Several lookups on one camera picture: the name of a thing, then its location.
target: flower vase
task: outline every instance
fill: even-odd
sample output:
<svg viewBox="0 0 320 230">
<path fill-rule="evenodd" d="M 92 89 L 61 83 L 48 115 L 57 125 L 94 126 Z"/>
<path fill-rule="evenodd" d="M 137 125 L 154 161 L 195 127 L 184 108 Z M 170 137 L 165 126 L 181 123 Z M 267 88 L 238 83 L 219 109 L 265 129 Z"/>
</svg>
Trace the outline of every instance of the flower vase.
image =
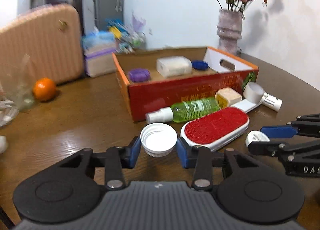
<svg viewBox="0 0 320 230">
<path fill-rule="evenodd" d="M 242 38 L 242 13 L 221 9 L 217 28 L 217 34 L 220 37 L 218 49 L 236 55 L 237 41 Z"/>
</svg>

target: red brush pad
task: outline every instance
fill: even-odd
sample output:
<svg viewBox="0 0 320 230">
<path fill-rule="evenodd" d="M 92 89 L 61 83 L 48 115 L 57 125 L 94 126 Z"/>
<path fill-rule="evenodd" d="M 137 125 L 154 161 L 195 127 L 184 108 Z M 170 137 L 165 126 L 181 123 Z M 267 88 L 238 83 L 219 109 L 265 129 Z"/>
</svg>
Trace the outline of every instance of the red brush pad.
<svg viewBox="0 0 320 230">
<path fill-rule="evenodd" d="M 248 121 L 245 112 L 228 107 L 186 125 L 185 135 L 198 144 L 209 144 L 238 129 Z"/>
</svg>

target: purple object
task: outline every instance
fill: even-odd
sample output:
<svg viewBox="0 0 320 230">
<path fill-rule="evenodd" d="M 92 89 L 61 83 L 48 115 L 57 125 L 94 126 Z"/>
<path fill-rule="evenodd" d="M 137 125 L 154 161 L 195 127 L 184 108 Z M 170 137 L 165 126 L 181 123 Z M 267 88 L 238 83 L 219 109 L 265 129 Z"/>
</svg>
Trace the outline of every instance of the purple object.
<svg viewBox="0 0 320 230">
<path fill-rule="evenodd" d="M 129 78 L 133 82 L 150 80 L 150 72 L 145 68 L 134 68 L 129 71 Z"/>
</svg>

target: orange fruit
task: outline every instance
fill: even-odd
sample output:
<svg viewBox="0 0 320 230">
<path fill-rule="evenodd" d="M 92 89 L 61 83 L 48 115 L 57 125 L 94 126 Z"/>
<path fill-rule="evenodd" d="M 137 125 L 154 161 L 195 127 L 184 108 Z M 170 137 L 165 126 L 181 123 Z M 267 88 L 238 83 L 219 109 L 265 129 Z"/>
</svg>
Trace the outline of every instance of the orange fruit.
<svg viewBox="0 0 320 230">
<path fill-rule="evenodd" d="M 39 101 L 48 101 L 56 95 L 56 84 L 49 78 L 42 78 L 36 81 L 33 87 L 33 95 Z"/>
</svg>

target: wooden table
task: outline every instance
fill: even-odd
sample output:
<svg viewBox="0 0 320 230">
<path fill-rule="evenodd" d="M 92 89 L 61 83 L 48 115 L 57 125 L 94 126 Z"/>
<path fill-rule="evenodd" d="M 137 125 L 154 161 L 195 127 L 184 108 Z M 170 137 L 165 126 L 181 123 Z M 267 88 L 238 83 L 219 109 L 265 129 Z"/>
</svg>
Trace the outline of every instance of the wooden table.
<svg viewBox="0 0 320 230">
<path fill-rule="evenodd" d="M 284 125 L 298 115 L 319 113 L 320 92 L 293 75 L 256 58 L 242 55 L 260 67 L 257 82 L 265 91 L 283 100 L 276 113 L 260 106 L 249 113 L 247 132 L 264 125 Z M 52 102 L 36 105 L 28 113 L 19 114 L 6 128 L 0 129 L 9 142 L 8 150 L 0 155 L 0 205 L 14 223 L 20 221 L 12 203 L 15 187 L 27 177 L 84 148 L 94 152 L 111 146 L 128 145 L 140 134 L 145 122 L 133 123 L 126 108 L 114 74 L 83 79 L 59 88 L 60 96 Z M 181 124 L 172 124 L 180 132 Z M 248 153 L 245 134 L 228 145 Z M 290 143 L 306 142 L 306 137 L 294 137 Z M 276 158 L 256 157 L 284 173 Z M 222 173 L 214 169 L 214 182 Z M 163 158 L 153 158 L 141 150 L 136 168 L 125 170 L 127 181 L 186 180 L 190 183 L 193 171 L 182 169 L 176 152 Z M 320 228 L 320 179 L 294 178 L 302 185 L 306 200 L 298 222 L 308 230 Z M 103 183 L 103 170 L 97 169 L 95 180 Z"/>
</svg>

